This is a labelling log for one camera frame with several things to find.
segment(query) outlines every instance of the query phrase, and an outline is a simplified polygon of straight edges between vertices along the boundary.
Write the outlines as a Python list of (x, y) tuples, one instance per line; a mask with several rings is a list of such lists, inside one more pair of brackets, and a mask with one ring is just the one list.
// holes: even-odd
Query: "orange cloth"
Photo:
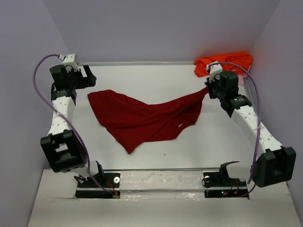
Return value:
[[(235, 52), (231, 54), (219, 54), (211, 57), (203, 57), (195, 60), (194, 64), (196, 65), (195, 74), (198, 77), (208, 76), (209, 73), (206, 71), (206, 66), (214, 61), (227, 61), (232, 62), (237, 65), (242, 66), (244, 69), (248, 70), (252, 64), (252, 56), (246, 51)], [(223, 71), (235, 71), (238, 75), (243, 74), (243, 70), (240, 70), (238, 67), (233, 65), (221, 65)]]

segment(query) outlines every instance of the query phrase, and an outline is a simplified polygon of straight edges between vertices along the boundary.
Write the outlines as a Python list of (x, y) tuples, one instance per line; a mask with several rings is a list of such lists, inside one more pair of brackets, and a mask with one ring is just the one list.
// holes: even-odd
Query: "cloth fold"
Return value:
[(88, 94), (101, 125), (131, 154), (143, 142), (175, 139), (200, 115), (208, 89), (163, 103), (148, 105), (112, 90)]
[[(195, 74), (198, 77), (208, 76), (209, 73), (206, 71), (206, 66), (214, 61), (227, 61), (238, 64), (244, 69), (249, 70), (250, 65), (252, 64), (252, 56), (245, 51), (235, 52), (231, 54), (219, 54), (211, 57), (203, 57), (194, 61), (196, 66)], [(233, 65), (222, 65), (223, 71), (236, 71), (238, 75), (245, 74), (245, 72)]]

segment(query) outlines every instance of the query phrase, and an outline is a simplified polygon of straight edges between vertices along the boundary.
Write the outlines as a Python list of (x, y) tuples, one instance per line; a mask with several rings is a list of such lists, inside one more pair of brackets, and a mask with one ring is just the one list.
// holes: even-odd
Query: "gray wall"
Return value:
[(279, 0), (44, 0), (81, 61), (193, 61), (251, 50)]
[(303, 1), (281, 0), (252, 50), (251, 72), (261, 96), (261, 116), (270, 132), (292, 146), (297, 160), (289, 182), (303, 223)]
[[(50, 127), (52, 111), (32, 85), (37, 62), (67, 48), (41, 0), (0, 2), (0, 226), (25, 227), (29, 221), (46, 159), (39, 138)], [(38, 86), (49, 96), (47, 61)]]

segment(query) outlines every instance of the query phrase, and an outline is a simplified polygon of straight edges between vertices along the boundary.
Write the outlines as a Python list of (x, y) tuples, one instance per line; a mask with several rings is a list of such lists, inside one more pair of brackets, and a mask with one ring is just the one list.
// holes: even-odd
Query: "white bracket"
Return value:
[(76, 60), (77, 60), (77, 56), (74, 53), (70, 53), (64, 57), (62, 64), (66, 67), (67, 72), (71, 71), (72, 68), (74, 69), (74, 71), (80, 70)]
[[(209, 71), (209, 65), (206, 66), (206, 71)], [(215, 79), (215, 76), (217, 74), (220, 74), (220, 72), (223, 71), (223, 68), (220, 64), (217, 65), (212, 65), (210, 67), (210, 72), (209, 72), (209, 83), (213, 82)]]

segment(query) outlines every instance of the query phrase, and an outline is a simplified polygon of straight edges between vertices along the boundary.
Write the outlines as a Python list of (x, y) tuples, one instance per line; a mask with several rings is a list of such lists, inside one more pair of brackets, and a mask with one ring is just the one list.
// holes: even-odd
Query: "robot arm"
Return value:
[[(91, 73), (89, 66), (84, 70), (87, 77), (83, 77), (76, 63), (76, 55), (60, 55), (61, 65), (50, 68), (54, 83), (51, 90), (53, 106), (70, 122), (76, 105), (76, 89), (92, 87), (96, 84), (96, 77)], [(40, 140), (41, 147), (54, 172), (69, 172), (82, 168), (86, 164), (84, 147), (69, 127), (67, 122), (53, 113), (52, 125), (46, 137)]]
[[(210, 68), (210, 77), (205, 83), (211, 99), (218, 98), (227, 112), (242, 129), (252, 146), (257, 139), (257, 115), (246, 96), (239, 95), (238, 76), (232, 71), (222, 71), (220, 65)], [(256, 169), (253, 181), (258, 187), (288, 181), (292, 178), (296, 153), (292, 147), (285, 148), (261, 123)], [(250, 164), (230, 162), (221, 165), (220, 179), (248, 180)]]

